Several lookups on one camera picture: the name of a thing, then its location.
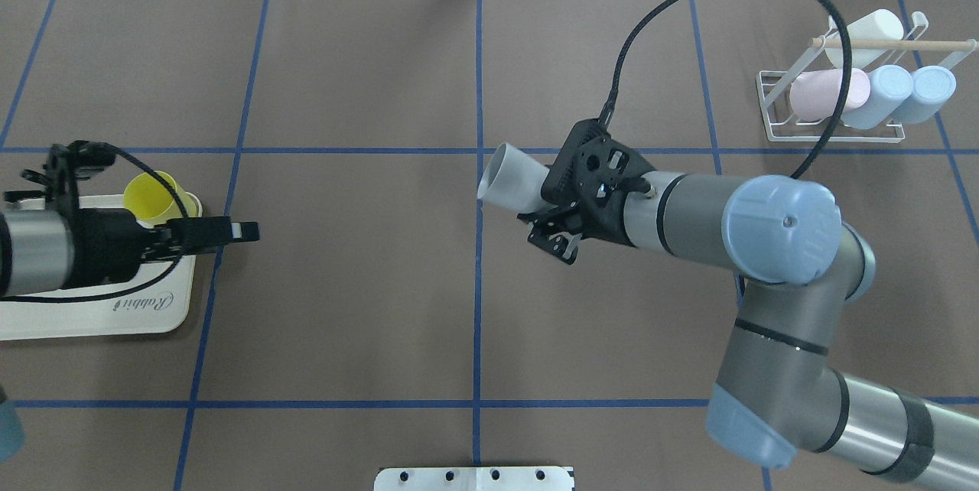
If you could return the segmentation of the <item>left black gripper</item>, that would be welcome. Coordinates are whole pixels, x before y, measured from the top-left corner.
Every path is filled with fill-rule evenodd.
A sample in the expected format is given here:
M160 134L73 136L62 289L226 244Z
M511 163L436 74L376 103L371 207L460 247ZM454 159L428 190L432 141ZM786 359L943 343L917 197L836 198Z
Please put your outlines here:
M144 227L125 208L83 208L78 184L109 169L122 157L160 181L182 216L164 225ZM24 285L112 285L132 281L140 267L185 256L213 253L230 243L258 242L257 222L230 222L228 216L190 218L181 199L133 155L105 142L52 144L41 171L25 169L22 177L38 186L24 200L42 207L22 212L22 282Z

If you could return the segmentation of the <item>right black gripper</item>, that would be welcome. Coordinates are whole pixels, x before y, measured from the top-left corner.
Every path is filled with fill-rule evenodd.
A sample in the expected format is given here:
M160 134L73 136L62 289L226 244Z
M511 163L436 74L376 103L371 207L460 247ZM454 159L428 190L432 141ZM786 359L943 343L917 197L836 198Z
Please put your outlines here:
M583 239L633 246L625 204L630 194L652 188L646 174L655 169L646 158L612 138L598 119L583 119L548 169L542 197L553 206L525 215L529 244L566 265L576 262Z

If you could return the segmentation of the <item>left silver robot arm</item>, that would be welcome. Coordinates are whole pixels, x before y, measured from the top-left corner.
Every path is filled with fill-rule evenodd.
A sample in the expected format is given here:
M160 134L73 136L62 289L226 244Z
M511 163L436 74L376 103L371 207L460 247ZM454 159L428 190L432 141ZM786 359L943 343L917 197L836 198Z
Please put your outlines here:
M78 182L91 180L125 159L145 177L161 185L175 202L178 215L144 227L123 208L83 208ZM53 144L42 171L25 169L21 176L35 190L3 194L8 204L39 200L39 210L11 208L2 212L2 300L56 304L57 290L119 285L120 296L144 290L134 285L140 268L164 262L168 276L186 256L209 254L236 243L259 240L256 222L234 222L228 216L193 218L174 185L115 145L77 140Z

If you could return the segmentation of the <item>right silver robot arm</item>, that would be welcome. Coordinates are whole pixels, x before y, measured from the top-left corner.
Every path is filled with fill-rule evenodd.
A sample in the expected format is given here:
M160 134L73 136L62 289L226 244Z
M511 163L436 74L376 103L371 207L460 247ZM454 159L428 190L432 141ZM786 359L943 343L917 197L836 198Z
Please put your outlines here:
M742 276L707 404L707 432L725 450L770 470L808 450L878 480L977 488L976 418L828 363L843 310L877 274L828 188L658 170L595 119L577 122L556 159L532 160L522 177L529 241L568 264L577 241L594 238Z

